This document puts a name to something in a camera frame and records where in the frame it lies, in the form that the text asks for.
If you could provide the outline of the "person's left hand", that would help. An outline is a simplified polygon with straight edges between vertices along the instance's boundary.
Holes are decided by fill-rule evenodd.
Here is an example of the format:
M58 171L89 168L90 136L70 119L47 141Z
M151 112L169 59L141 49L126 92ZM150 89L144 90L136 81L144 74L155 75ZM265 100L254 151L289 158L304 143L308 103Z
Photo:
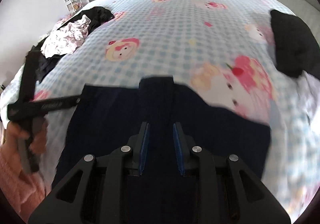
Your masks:
M34 136L33 141L29 148L31 152L36 155L41 155L46 150L47 143L47 121L44 121L39 132ZM30 134L20 127L17 123L9 122L7 130L5 132L5 143L3 145L4 151L8 155L14 155L17 153L17 142L27 141L30 138Z

